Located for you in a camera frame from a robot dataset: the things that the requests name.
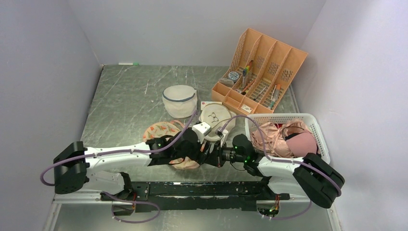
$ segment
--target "white wall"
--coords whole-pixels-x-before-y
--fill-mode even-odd
[[[408,230],[408,2],[328,0],[294,81],[344,176],[346,231]]]
[[[102,64],[230,65],[251,27],[300,47],[325,0],[69,0]]]
[[[80,139],[100,70],[65,0],[0,0],[0,230],[42,230],[39,175]]]

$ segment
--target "round lid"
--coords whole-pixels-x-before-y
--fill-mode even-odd
[[[195,89],[187,85],[175,85],[163,91],[163,97],[173,102],[185,102],[195,95]]]
[[[238,74],[238,72],[231,71],[228,73],[228,78],[230,78],[234,82],[236,82],[239,77],[240,77],[240,74]]]

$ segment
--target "orange desk organizer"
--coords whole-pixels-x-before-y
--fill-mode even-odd
[[[211,98],[241,115],[273,113],[306,56],[304,51],[249,28],[241,35],[231,66],[223,76],[228,78],[228,73],[235,71],[240,77],[232,88],[217,82],[212,89]],[[246,95],[242,95],[237,90],[243,90],[242,71],[251,60],[254,62],[251,76],[247,75],[247,86],[255,81],[248,88]],[[268,109],[275,84],[280,84],[279,97],[274,106]],[[254,101],[253,98],[264,87],[267,89]]]

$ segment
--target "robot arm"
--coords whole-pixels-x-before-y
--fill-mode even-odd
[[[134,190],[129,175],[124,172],[109,173],[105,170],[124,166],[168,165],[171,160],[188,156],[200,165],[205,163],[216,167],[222,167],[226,161],[242,162],[249,174],[263,177],[263,181],[267,181],[272,194],[308,196],[317,205],[326,208],[330,207],[337,197],[337,190],[326,179],[299,164],[271,162],[263,154],[255,152],[245,135],[234,137],[233,148],[227,148],[218,142],[210,152],[208,144],[202,147],[202,138],[209,132],[209,128],[206,123],[194,125],[171,147],[154,153],[151,151],[167,146],[174,137],[154,138],[116,148],[85,148],[82,142],[74,142],[54,159],[54,163],[79,155],[87,157],[54,168],[55,193],[73,193],[82,188],[127,198]],[[295,160],[318,168],[339,187],[343,186],[343,177],[315,154]]]

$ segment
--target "black metal base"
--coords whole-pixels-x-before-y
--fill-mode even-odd
[[[240,208],[242,211],[257,211],[256,201],[275,200],[276,194],[269,189],[267,182],[269,178],[231,182],[132,182],[132,186],[136,201],[156,203],[161,210]],[[280,194],[281,200],[289,198],[289,194]],[[112,199],[101,193],[101,200]],[[126,200],[133,200],[133,195]],[[154,206],[138,204],[135,212],[154,210]]]

